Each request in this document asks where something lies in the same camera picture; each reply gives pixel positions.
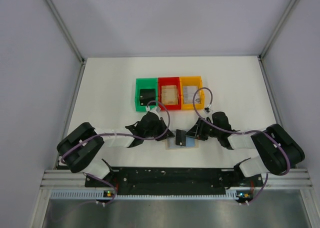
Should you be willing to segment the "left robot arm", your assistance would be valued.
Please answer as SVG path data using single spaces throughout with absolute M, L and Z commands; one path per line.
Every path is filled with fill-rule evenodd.
M 155 107 L 147 111 L 140 121 L 120 129 L 99 130 L 84 122 L 57 145 L 57 151 L 72 173 L 104 179 L 113 170 L 103 157 L 102 149 L 133 148 L 146 140 L 162 141 L 174 136 Z

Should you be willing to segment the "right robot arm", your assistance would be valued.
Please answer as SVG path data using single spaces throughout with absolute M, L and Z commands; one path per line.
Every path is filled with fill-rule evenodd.
M 236 131 L 224 112 L 209 112 L 206 118 L 198 118 L 186 136 L 202 141 L 215 138 L 228 150 L 257 151 L 256 157 L 240 161 L 231 174 L 222 176 L 221 181 L 226 187 L 263 173 L 285 175 L 305 159 L 302 148 L 279 124 L 263 130 Z

